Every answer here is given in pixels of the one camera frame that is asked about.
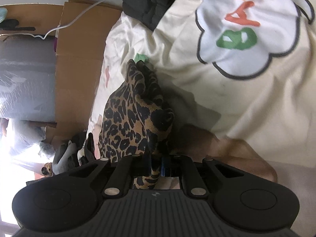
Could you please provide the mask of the leopard print garment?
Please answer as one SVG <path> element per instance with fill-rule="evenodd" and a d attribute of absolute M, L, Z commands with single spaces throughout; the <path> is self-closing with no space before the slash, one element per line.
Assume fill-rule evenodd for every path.
<path fill-rule="evenodd" d="M 116 163 L 125 156 L 145 155 L 149 172 L 135 177 L 133 188 L 153 189 L 161 175 L 161 157 L 170 153 L 173 131 L 174 112 L 156 74 L 143 61 L 129 60 L 124 82 L 104 108 L 98 142 L 101 157 Z"/>

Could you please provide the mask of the white bear print bedsheet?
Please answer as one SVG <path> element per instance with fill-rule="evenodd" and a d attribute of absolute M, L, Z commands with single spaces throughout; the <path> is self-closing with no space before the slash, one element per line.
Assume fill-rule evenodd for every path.
<path fill-rule="evenodd" d="M 106 39 L 90 118 L 146 55 L 176 115 L 315 168 L 315 0 L 176 0 L 155 30 L 122 13 Z"/>

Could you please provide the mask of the grey plush toy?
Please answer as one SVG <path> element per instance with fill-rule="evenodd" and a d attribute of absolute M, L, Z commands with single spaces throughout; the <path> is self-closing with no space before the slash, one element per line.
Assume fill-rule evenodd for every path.
<path fill-rule="evenodd" d="M 78 166 L 76 144 L 71 141 L 69 141 L 68 144 L 61 144 L 55 153 L 52 163 L 53 174 L 58 175 L 68 172 Z"/>

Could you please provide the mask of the brown cardboard sheet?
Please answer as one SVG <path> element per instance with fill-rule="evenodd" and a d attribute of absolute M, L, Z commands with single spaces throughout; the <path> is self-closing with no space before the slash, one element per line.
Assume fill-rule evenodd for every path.
<path fill-rule="evenodd" d="M 9 36 L 55 40 L 55 120 L 48 139 L 70 139 L 86 130 L 102 76 L 105 41 L 121 10 L 68 0 L 63 5 L 9 5 L 7 11 L 7 18 L 18 25 L 1 31 L 1 41 Z"/>

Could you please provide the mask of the grey storage box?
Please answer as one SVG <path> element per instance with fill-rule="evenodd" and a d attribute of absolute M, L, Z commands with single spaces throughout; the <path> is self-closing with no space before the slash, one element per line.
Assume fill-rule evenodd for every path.
<path fill-rule="evenodd" d="M 1 41 L 1 117 L 55 120 L 54 38 L 9 36 Z"/>

